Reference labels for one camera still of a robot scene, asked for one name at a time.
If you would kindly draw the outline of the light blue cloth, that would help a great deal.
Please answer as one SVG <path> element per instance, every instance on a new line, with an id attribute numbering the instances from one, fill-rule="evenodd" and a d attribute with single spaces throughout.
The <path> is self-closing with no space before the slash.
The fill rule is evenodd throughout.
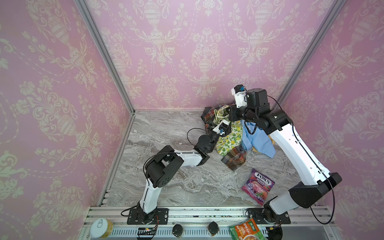
<path id="1" fill-rule="evenodd" d="M 246 152 L 252 150 L 273 158 L 276 154 L 275 141 L 263 130 L 256 127 L 255 123 L 241 120 L 241 124 L 243 127 L 242 148 Z"/>

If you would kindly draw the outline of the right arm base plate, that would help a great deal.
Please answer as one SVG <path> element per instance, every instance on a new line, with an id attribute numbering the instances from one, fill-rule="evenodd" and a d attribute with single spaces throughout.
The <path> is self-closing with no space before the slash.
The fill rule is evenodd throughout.
<path id="1" fill-rule="evenodd" d="M 263 225 L 289 225 L 291 219 L 287 212 L 282 215 L 276 215 L 273 211 L 265 208 L 248 208 L 246 216 L 252 218 L 256 224 Z"/>

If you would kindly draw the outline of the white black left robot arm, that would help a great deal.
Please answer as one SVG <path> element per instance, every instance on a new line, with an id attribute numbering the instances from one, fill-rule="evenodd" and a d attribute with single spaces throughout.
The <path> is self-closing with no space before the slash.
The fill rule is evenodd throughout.
<path id="1" fill-rule="evenodd" d="M 219 138 L 232 132 L 231 123 L 222 120 L 219 124 L 209 124 L 206 134 L 199 137 L 191 151 L 175 150 L 165 146 L 144 164 L 143 172 L 146 177 L 146 187 L 143 197 L 138 203 L 138 209 L 149 215 L 158 206 L 158 198 L 162 188 L 166 186 L 182 167 L 197 167 L 204 165 L 210 158 Z"/>

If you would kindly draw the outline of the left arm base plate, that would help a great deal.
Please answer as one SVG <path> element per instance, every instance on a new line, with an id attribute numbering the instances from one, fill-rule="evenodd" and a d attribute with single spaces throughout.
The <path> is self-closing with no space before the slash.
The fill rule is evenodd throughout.
<path id="1" fill-rule="evenodd" d="M 141 208 L 133 208 L 129 211 L 128 225 L 166 225 L 168 223 L 169 209 L 156 208 L 149 214 L 146 214 Z"/>

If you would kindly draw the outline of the red plaid cloth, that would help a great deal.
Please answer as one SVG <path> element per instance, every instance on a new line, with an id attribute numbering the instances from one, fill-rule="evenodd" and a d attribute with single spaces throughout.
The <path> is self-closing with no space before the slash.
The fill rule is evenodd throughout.
<path id="1" fill-rule="evenodd" d="M 201 115 L 208 133 L 213 125 L 221 121 L 229 121 L 229 105 L 206 107 Z M 232 171 L 246 162 L 247 152 L 242 147 L 243 126 L 241 121 L 231 122 L 231 132 L 225 137 L 219 137 L 216 150 L 223 158 L 221 161 Z"/>

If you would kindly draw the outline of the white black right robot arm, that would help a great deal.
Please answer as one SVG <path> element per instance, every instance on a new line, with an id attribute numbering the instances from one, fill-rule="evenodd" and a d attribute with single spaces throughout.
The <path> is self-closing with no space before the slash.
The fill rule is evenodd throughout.
<path id="1" fill-rule="evenodd" d="M 271 109 L 265 89 L 247 90 L 237 85 L 231 90 L 235 104 L 230 106 L 229 120 L 254 123 L 283 150 L 295 167 L 301 181 L 283 195 L 264 205 L 264 218 L 275 223 L 280 215 L 299 207 L 311 208 L 341 183 L 339 173 L 330 172 L 311 152 L 297 133 L 292 119 L 281 109 Z"/>

